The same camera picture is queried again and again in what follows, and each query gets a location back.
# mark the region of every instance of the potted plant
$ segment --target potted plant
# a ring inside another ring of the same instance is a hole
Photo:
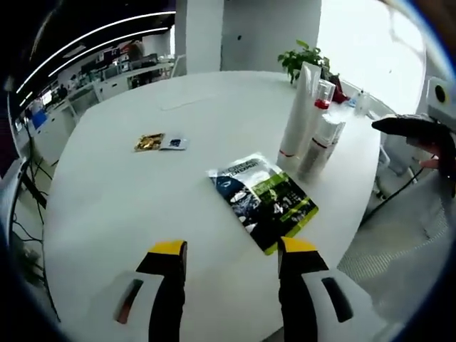
[[[306,42],[298,39],[296,40],[296,43],[302,47],[302,51],[285,51],[277,58],[277,61],[281,62],[282,67],[284,67],[284,70],[289,74],[290,83],[293,84],[293,82],[299,78],[303,62],[321,68],[321,78],[328,80],[331,76],[329,71],[329,59],[320,55],[321,50],[319,48],[310,48]]]

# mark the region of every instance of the table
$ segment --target table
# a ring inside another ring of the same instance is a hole
[[[160,81],[90,108],[51,185],[46,274],[63,322],[155,243],[188,241],[181,341],[260,341],[282,326],[277,254],[265,256],[206,171],[256,151],[275,161],[296,90],[285,75],[206,73]],[[133,152],[145,133],[181,132],[187,151]],[[347,250],[375,178],[380,133],[353,119],[317,183],[298,237],[330,267]]]

